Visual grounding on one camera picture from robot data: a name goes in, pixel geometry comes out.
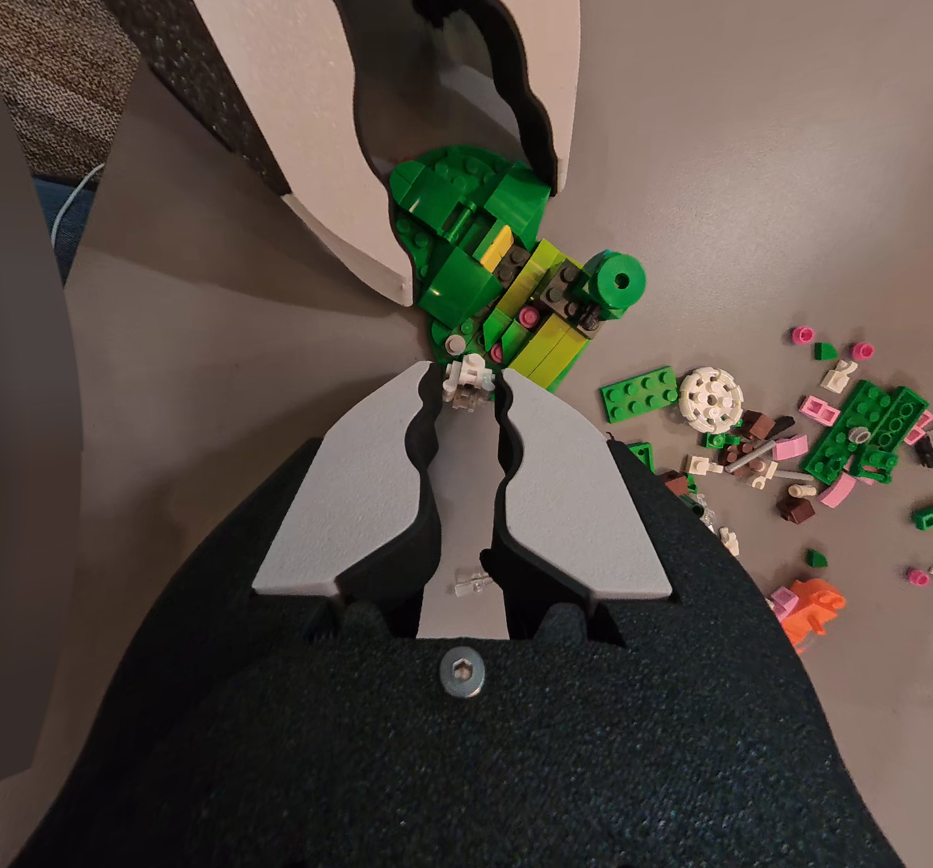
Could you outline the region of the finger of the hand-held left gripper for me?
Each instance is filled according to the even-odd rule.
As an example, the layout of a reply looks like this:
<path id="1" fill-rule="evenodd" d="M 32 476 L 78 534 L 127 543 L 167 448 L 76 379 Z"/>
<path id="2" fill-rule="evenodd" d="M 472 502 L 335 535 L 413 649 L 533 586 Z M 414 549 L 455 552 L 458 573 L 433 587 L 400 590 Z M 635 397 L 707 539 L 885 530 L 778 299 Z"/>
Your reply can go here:
<path id="1" fill-rule="evenodd" d="M 192 0 L 289 188 L 284 202 L 358 279 L 414 303 L 386 186 L 356 125 L 356 69 L 334 0 Z"/>
<path id="2" fill-rule="evenodd" d="M 512 134 L 536 175 L 566 185 L 580 0 L 454 0 L 437 30 L 441 85 Z"/>

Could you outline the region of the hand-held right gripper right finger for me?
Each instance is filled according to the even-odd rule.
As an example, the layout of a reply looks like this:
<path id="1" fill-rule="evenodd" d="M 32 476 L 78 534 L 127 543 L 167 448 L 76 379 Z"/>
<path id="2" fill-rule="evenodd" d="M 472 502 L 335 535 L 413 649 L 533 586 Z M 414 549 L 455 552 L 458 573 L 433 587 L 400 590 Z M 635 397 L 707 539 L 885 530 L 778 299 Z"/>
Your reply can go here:
<path id="1" fill-rule="evenodd" d="M 507 551 L 587 600 L 669 597 L 608 438 L 512 368 L 498 375 L 496 421 L 504 475 L 494 529 Z"/>

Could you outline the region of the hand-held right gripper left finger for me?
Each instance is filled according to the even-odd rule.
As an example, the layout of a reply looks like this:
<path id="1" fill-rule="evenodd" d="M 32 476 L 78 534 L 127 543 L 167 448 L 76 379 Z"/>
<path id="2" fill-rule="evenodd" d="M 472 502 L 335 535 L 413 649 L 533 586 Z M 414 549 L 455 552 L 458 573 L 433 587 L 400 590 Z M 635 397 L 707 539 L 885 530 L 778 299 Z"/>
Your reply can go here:
<path id="1" fill-rule="evenodd" d="M 252 582 L 260 595 L 419 609 L 441 524 L 428 469 L 444 372 L 420 361 L 327 432 Z"/>

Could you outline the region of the small white lego flower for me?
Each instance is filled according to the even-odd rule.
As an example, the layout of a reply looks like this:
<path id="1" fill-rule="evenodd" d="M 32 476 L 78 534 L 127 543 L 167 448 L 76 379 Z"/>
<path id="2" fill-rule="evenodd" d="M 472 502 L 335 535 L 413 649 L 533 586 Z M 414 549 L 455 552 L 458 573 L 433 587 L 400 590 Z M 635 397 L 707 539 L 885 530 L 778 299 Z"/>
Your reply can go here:
<path id="1" fill-rule="evenodd" d="M 486 403 L 496 388 L 496 374 L 480 353 L 466 353 L 446 368 L 442 399 L 455 410 L 472 413 Z"/>

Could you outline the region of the green lego build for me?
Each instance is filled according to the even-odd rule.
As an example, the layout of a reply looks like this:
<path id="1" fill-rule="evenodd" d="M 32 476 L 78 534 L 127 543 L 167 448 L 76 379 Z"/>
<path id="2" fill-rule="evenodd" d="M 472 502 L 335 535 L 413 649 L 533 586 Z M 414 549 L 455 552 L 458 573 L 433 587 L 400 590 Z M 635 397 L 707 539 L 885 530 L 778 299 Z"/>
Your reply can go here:
<path id="1" fill-rule="evenodd" d="M 636 257 L 607 249 L 582 263 L 539 234 L 551 188 L 521 160 L 442 147 L 396 165 L 389 189 L 440 364 L 477 354 L 554 392 L 646 291 Z"/>

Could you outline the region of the bright green lego plate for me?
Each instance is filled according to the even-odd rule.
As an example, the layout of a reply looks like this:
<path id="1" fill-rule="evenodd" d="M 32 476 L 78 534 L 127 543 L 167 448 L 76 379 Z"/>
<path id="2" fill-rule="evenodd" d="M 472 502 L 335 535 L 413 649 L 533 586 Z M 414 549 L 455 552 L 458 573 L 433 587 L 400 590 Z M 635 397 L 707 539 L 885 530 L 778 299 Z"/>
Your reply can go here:
<path id="1" fill-rule="evenodd" d="M 678 402 L 678 384 L 670 366 L 607 384 L 599 388 L 609 424 L 639 417 Z"/>

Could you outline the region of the white round lego plate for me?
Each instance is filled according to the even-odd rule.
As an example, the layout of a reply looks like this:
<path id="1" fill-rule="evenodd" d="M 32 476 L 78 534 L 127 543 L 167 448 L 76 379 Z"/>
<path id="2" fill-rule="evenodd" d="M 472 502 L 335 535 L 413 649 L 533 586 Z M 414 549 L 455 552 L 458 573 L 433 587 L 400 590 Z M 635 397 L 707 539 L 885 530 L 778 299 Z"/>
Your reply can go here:
<path id="1" fill-rule="evenodd" d="M 743 392 L 727 371 L 704 366 L 688 373 L 679 386 L 679 410 L 698 432 L 719 435 L 743 417 Z"/>

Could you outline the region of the pile of pink brown lego pieces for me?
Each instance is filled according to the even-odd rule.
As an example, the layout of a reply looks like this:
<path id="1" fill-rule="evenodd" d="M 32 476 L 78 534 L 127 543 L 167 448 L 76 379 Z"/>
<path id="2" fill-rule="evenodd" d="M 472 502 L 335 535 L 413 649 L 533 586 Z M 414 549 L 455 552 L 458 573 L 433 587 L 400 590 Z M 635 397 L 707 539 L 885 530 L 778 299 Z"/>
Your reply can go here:
<path id="1" fill-rule="evenodd" d="M 895 446 L 903 441 L 923 440 L 926 437 L 925 429 L 930 424 L 931 414 L 926 411 L 911 424 L 908 431 L 904 431 L 901 423 L 895 421 L 891 421 L 891 426 L 897 427 L 896 431 L 882 431 L 881 427 L 871 430 L 855 423 L 851 423 L 841 433 L 830 431 L 830 440 L 854 448 L 853 456 L 846 460 L 832 481 L 806 470 L 795 473 L 778 469 L 783 459 L 797 456 L 798 450 L 807 451 L 808 439 L 803 435 L 753 443 L 745 442 L 736 435 L 708 434 L 706 439 L 714 442 L 713 450 L 725 452 L 723 463 L 709 456 L 692 455 L 687 459 L 686 470 L 669 470 L 659 473 L 658 477 L 710 531 L 719 536 L 731 554 L 739 556 L 736 533 L 726 525 L 716 526 L 714 513 L 695 488 L 695 476 L 724 473 L 726 467 L 734 466 L 736 477 L 746 478 L 751 487 L 758 489 L 764 488 L 772 478 L 796 478 L 797 484 L 787 489 L 787 497 L 779 503 L 779 512 L 787 522 L 802 524 L 815 514 L 813 501 L 820 500 L 826 505 L 837 503 L 861 481 L 880 482 L 881 479 L 890 478 L 897 457 L 893 450 L 885 450 L 882 445 L 887 443 Z"/>

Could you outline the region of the orange lego brick separator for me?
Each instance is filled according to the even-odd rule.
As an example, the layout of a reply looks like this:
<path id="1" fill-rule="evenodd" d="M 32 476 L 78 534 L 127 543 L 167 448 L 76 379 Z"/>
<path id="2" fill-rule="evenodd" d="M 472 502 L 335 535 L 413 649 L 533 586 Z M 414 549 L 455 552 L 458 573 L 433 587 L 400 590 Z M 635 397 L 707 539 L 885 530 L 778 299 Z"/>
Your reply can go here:
<path id="1" fill-rule="evenodd" d="M 826 634 L 825 625 L 846 608 L 847 599 L 835 586 L 819 579 L 795 581 L 790 592 L 797 595 L 798 602 L 781 622 L 781 627 L 800 653 L 810 635 Z"/>

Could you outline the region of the dark green lego plate pair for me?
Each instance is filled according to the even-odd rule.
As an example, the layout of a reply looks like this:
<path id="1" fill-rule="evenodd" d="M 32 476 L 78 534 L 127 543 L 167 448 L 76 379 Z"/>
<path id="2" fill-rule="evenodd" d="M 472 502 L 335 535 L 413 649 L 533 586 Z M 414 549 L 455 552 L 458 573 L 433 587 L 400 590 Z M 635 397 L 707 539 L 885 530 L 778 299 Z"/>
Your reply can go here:
<path id="1" fill-rule="evenodd" d="M 888 485 L 899 448 L 927 408 L 928 401 L 907 386 L 887 392 L 860 380 L 800 468 L 827 486 L 846 471 Z"/>

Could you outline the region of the blue fabric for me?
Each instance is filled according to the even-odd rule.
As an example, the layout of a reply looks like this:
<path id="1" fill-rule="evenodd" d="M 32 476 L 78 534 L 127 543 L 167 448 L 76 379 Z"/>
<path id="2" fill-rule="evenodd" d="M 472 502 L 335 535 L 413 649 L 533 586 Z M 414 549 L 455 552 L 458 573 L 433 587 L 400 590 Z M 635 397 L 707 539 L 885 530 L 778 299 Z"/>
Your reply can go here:
<path id="1" fill-rule="evenodd" d="M 67 282 L 94 204 L 95 177 L 84 186 L 51 176 L 34 174 L 32 182 L 52 242 L 62 284 Z"/>

